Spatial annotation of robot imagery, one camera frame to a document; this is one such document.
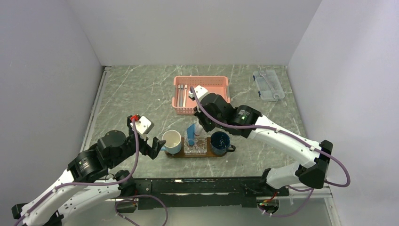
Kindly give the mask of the light blue mug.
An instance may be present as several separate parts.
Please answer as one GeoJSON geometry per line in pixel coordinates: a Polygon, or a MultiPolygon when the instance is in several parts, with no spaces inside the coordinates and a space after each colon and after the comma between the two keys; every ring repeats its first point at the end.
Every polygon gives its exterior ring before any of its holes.
{"type": "Polygon", "coordinates": [[[169,154],[179,153],[182,148],[181,139],[182,139],[181,134],[178,131],[176,130],[166,131],[162,136],[162,140],[166,141],[166,143],[161,148],[161,150],[169,154]]]}

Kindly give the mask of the pink plastic basket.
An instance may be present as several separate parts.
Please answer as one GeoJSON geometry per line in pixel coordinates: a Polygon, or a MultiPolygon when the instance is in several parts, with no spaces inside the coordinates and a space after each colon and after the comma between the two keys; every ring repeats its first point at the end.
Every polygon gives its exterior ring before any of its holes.
{"type": "Polygon", "coordinates": [[[174,78],[174,94],[172,96],[172,107],[178,115],[192,115],[194,113],[194,107],[197,106],[195,101],[189,99],[189,88],[190,86],[196,87],[201,85],[205,87],[210,93],[221,95],[228,103],[231,101],[229,81],[225,76],[176,76],[174,78]],[[178,97],[178,85],[187,84],[187,100],[186,107],[177,106],[178,97]]]}

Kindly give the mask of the blue toothpaste tube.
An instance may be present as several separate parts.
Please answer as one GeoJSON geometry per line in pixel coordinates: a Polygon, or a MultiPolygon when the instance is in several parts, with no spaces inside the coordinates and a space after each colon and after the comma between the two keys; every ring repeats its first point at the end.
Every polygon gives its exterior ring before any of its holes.
{"type": "Polygon", "coordinates": [[[195,125],[192,124],[186,129],[186,134],[187,134],[187,144],[188,146],[194,146],[195,145],[195,125]]]}

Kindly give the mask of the dark blue mug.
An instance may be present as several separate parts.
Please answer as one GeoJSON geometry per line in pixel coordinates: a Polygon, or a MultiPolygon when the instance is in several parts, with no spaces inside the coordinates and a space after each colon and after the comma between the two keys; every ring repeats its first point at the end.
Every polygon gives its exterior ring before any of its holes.
{"type": "Polygon", "coordinates": [[[222,156],[227,152],[234,152],[236,147],[231,144],[230,137],[227,133],[217,131],[210,137],[210,146],[213,154],[222,156]]]}

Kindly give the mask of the clear acrylic holder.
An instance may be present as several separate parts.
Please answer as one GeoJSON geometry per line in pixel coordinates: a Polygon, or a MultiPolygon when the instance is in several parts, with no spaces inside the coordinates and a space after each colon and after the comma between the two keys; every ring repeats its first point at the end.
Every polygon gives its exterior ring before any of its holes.
{"type": "Polygon", "coordinates": [[[184,154],[186,155],[206,155],[207,139],[205,137],[195,137],[195,145],[188,146],[187,138],[184,140],[184,154]]]}

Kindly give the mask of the brown wooden oval tray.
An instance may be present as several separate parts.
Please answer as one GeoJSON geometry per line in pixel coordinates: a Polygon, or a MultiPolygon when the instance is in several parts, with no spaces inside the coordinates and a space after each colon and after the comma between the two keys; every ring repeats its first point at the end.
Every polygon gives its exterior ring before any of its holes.
{"type": "Polygon", "coordinates": [[[170,154],[166,151],[166,148],[163,147],[161,150],[171,158],[213,158],[213,157],[222,157],[227,154],[224,153],[222,155],[217,155],[212,151],[212,146],[210,144],[211,137],[200,137],[195,138],[195,144],[192,146],[188,145],[188,141],[186,138],[181,138],[181,150],[176,154],[170,154]]]}

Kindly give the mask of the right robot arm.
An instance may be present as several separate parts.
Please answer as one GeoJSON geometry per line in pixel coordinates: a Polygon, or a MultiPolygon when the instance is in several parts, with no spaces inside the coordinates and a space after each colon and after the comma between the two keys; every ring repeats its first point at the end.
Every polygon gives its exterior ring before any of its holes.
{"type": "Polygon", "coordinates": [[[197,101],[194,116],[206,132],[220,128],[234,136],[262,141],[295,159],[294,163],[285,167],[264,171],[259,183],[264,195],[271,195],[277,189],[296,183],[314,189],[323,187],[330,158],[320,152],[332,153],[333,144],[328,140],[308,140],[275,124],[250,106],[233,107],[215,93],[207,93],[197,101]]]}

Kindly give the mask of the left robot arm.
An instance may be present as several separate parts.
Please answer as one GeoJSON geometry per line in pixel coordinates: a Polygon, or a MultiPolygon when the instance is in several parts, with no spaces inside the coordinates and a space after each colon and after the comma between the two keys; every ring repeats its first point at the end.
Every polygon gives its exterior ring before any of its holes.
{"type": "Polygon", "coordinates": [[[63,171],[62,175],[41,195],[28,203],[12,207],[16,225],[60,226],[70,217],[102,201],[115,197],[128,198],[139,194],[131,170],[120,170],[109,179],[109,171],[130,156],[140,154],[155,159],[165,145],[165,140],[153,138],[148,145],[146,135],[154,124],[144,116],[131,115],[127,126],[129,134],[111,130],[80,152],[63,171]]]}

